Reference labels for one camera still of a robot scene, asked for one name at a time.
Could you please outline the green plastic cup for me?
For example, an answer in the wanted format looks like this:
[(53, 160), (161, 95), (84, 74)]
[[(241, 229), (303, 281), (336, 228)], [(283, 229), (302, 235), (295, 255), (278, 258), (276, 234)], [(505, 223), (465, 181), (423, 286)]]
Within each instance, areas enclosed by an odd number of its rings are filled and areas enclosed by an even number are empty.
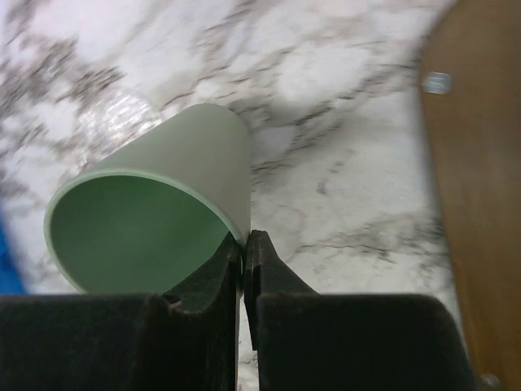
[(247, 242), (250, 151), (228, 108), (179, 112), (55, 193), (44, 220), (52, 258), (79, 292), (168, 291), (227, 235)]

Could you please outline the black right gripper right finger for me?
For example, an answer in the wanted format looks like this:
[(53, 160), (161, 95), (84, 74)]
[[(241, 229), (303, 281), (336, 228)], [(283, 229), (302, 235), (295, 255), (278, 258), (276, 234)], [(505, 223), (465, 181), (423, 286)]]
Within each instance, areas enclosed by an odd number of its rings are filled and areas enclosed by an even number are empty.
[(318, 293), (278, 255), (265, 231), (252, 231), (244, 268), (244, 302), (257, 352), (261, 390), (293, 390), (305, 358), (305, 334), (296, 326), (298, 305)]

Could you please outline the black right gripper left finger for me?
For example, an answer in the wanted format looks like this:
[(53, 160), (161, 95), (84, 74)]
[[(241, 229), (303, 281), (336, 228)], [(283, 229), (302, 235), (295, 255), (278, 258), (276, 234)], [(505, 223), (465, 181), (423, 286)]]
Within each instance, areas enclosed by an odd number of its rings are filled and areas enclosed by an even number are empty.
[(176, 390), (236, 390), (240, 246), (226, 237), (195, 272), (164, 294), (170, 305), (168, 359)]

